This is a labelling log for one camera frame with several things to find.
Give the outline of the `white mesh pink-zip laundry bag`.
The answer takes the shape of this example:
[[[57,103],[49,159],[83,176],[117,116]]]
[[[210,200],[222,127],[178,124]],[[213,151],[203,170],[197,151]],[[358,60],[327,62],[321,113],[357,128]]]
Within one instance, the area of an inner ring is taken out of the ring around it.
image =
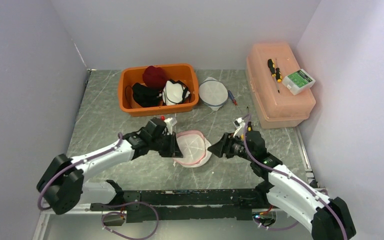
[[[212,153],[207,150],[211,143],[198,130],[188,130],[176,135],[183,157],[174,157],[175,163],[185,168],[198,168],[208,162]]]

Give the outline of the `black white bra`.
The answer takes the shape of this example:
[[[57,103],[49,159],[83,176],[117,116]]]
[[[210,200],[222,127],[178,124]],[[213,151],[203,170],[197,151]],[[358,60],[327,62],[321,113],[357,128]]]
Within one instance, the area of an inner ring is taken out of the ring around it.
[[[180,80],[169,79],[162,90],[162,101],[165,106],[185,103],[191,98],[188,86]]]

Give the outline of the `white mesh blue-zip laundry bag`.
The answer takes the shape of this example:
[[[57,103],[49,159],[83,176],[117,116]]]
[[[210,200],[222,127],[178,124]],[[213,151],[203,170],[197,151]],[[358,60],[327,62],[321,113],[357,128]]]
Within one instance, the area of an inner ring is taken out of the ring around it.
[[[199,85],[199,98],[210,109],[218,111],[228,101],[228,90],[219,80],[207,77]]]

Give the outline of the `red bra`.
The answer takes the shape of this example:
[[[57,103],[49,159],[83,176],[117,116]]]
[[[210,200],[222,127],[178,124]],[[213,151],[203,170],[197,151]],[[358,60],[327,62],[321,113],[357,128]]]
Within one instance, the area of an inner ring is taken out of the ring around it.
[[[161,67],[150,65],[144,70],[142,80],[147,87],[162,90],[169,78]]]

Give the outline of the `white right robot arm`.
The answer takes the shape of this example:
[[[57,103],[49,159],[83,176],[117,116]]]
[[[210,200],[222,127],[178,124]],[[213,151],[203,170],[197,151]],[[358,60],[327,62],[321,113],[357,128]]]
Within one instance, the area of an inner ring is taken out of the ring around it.
[[[221,158],[240,157],[250,162],[253,172],[263,179],[256,188],[256,203],[277,207],[303,225],[314,240],[350,240],[357,233],[346,202],[331,198],[299,179],[271,154],[260,132],[247,131],[242,137],[224,133],[208,147]]]

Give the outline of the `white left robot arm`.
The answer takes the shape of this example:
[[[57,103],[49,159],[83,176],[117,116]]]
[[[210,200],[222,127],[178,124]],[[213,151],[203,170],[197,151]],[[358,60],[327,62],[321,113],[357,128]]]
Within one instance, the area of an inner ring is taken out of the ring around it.
[[[111,210],[119,209],[124,203],[124,192],[113,180],[89,182],[99,173],[157,152],[162,158],[182,158],[176,133],[175,117],[165,120],[154,117],[137,131],[118,133],[117,141],[90,153],[67,157],[59,154],[53,158],[38,181],[37,208],[52,209],[62,215],[81,204],[102,204]]]

